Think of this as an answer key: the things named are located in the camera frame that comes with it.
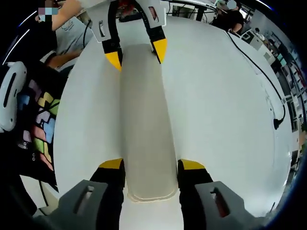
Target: wall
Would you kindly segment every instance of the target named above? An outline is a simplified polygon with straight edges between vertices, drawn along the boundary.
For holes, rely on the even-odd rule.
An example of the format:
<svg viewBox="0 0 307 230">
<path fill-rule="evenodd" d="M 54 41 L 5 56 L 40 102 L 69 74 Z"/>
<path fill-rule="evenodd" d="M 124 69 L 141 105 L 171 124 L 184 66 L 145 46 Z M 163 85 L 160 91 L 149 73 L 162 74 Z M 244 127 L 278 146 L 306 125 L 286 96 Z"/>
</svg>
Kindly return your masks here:
<svg viewBox="0 0 307 230">
<path fill-rule="evenodd" d="M 255 10 L 252 19 L 250 20 L 250 27 L 252 29 L 259 28 L 260 33 L 263 35 L 266 35 L 267 33 L 271 34 L 271 32 L 273 32 L 289 51 L 293 49 L 293 45 L 287 35 L 260 11 Z"/>
</svg>

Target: gray t-shirt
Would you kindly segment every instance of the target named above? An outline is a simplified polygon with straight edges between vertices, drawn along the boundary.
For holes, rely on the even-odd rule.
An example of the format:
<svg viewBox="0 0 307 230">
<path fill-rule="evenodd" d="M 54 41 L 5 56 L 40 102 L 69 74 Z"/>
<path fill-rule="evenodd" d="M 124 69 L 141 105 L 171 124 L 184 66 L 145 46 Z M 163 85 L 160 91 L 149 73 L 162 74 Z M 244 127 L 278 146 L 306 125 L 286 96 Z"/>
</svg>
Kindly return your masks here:
<svg viewBox="0 0 307 230">
<path fill-rule="evenodd" d="M 47 53 L 42 59 L 42 62 L 45 62 L 46 59 L 53 53 L 57 55 L 66 54 L 71 51 L 81 50 L 83 49 L 83 35 L 85 32 L 86 26 L 76 17 L 72 17 L 67 22 L 64 23 L 59 29 L 56 30 L 57 35 L 57 43 L 58 47 L 56 50 L 52 50 Z M 91 40 L 93 37 L 93 33 L 90 28 L 87 29 L 84 44 Z M 62 69 L 74 65 L 77 58 L 65 63 L 63 66 L 56 68 L 57 71 L 61 71 Z"/>
</svg>

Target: window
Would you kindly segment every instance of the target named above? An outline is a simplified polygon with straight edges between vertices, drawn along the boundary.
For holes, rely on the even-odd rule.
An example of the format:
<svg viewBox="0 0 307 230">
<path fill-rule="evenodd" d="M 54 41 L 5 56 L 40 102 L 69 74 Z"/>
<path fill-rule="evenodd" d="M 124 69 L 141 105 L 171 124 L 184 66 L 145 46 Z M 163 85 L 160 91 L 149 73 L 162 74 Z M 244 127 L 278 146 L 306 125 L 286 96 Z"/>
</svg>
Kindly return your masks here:
<svg viewBox="0 0 307 230">
<path fill-rule="evenodd" d="M 245 12 L 244 9 L 240 9 L 240 13 L 242 14 L 243 18 L 246 19 L 246 15 L 247 15 L 248 13 Z"/>
<path fill-rule="evenodd" d="M 292 132 L 295 132 L 295 131 L 298 130 L 298 127 L 297 127 L 297 120 L 291 121 L 291 128 L 292 128 Z"/>
</svg>

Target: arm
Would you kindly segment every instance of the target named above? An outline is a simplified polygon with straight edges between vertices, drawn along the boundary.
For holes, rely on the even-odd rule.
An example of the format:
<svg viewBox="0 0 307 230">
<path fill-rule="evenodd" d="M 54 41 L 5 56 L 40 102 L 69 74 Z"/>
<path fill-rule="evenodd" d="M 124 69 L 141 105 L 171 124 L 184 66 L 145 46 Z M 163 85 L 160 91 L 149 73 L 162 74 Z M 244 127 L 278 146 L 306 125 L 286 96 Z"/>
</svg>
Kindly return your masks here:
<svg viewBox="0 0 307 230">
<path fill-rule="evenodd" d="M 240 23 L 235 24 L 235 26 L 232 28 L 232 32 L 236 33 L 242 28 L 242 25 Z"/>
<path fill-rule="evenodd" d="M 78 0 L 66 0 L 59 9 L 58 14 L 52 16 L 52 30 L 55 31 L 66 21 L 75 16 L 81 10 L 81 3 Z"/>
<path fill-rule="evenodd" d="M 57 1 L 59 7 L 62 7 L 66 1 Z"/>
<path fill-rule="evenodd" d="M 57 67 L 61 67 L 65 63 L 77 58 L 81 54 L 81 50 L 69 52 L 63 55 L 54 56 L 50 61 L 48 61 L 47 66 L 55 69 Z"/>
</svg>

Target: white table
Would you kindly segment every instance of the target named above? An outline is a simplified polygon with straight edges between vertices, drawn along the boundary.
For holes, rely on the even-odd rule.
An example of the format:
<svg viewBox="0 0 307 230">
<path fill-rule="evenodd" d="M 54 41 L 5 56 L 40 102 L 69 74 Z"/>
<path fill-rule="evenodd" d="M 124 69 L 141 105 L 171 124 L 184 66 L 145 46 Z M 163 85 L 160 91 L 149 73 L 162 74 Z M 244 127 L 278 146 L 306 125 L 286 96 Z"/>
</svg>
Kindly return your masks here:
<svg viewBox="0 0 307 230">
<path fill-rule="evenodd" d="M 165 95 L 177 159 L 198 161 L 213 180 L 222 181 L 263 216 L 279 202 L 290 169 L 288 108 L 278 130 L 273 112 L 283 110 L 272 86 L 232 44 L 224 31 L 205 23 L 168 17 L 162 64 Z M 121 47 L 149 43 L 143 22 L 119 23 Z M 233 36 L 281 86 L 264 57 Z M 70 73 L 59 106 L 54 165 L 60 195 L 99 164 L 121 158 L 119 72 L 93 39 Z"/>
</svg>

